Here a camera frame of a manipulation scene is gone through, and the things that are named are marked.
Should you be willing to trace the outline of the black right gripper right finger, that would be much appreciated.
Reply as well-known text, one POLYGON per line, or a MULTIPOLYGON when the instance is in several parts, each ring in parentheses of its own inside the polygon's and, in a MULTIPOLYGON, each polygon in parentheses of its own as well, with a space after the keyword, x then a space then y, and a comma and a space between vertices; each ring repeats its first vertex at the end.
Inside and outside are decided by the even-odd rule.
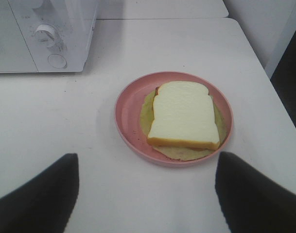
POLYGON ((236 154, 220 153, 215 191, 232 233, 296 233, 296 194, 236 154))

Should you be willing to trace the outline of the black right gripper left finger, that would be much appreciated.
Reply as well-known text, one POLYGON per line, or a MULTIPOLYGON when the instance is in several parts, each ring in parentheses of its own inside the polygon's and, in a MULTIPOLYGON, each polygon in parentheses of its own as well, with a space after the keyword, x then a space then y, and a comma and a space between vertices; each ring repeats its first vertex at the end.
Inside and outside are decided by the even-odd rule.
POLYGON ((0 233, 62 233, 79 194, 76 153, 0 198, 0 233))

